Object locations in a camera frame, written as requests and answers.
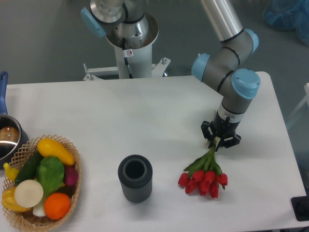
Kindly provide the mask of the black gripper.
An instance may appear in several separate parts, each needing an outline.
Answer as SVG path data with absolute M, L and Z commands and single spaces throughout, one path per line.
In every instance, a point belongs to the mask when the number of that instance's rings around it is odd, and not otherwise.
M 236 134 L 236 128 L 239 122 L 231 122 L 230 118 L 222 119 L 218 113 L 212 122 L 203 121 L 201 130 L 203 136 L 208 140 L 208 148 L 211 148 L 213 141 L 216 141 L 215 151 L 220 147 L 230 148 L 238 145 L 241 141 L 241 136 Z

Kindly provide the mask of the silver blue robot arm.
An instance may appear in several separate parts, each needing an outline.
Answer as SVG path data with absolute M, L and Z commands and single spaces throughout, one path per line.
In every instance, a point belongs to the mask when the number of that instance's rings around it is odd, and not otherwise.
M 215 57 L 199 55 L 191 73 L 223 97 L 213 121 L 204 121 L 201 129 L 211 145 L 229 148 L 240 143 L 236 128 L 261 84 L 256 72 L 240 68 L 259 40 L 253 31 L 244 29 L 230 1 L 203 0 L 201 6 L 222 48 Z M 152 45 L 158 25 L 141 1 L 93 0 L 81 10 L 81 17 L 94 35 L 106 37 L 114 47 L 121 79 L 154 76 Z

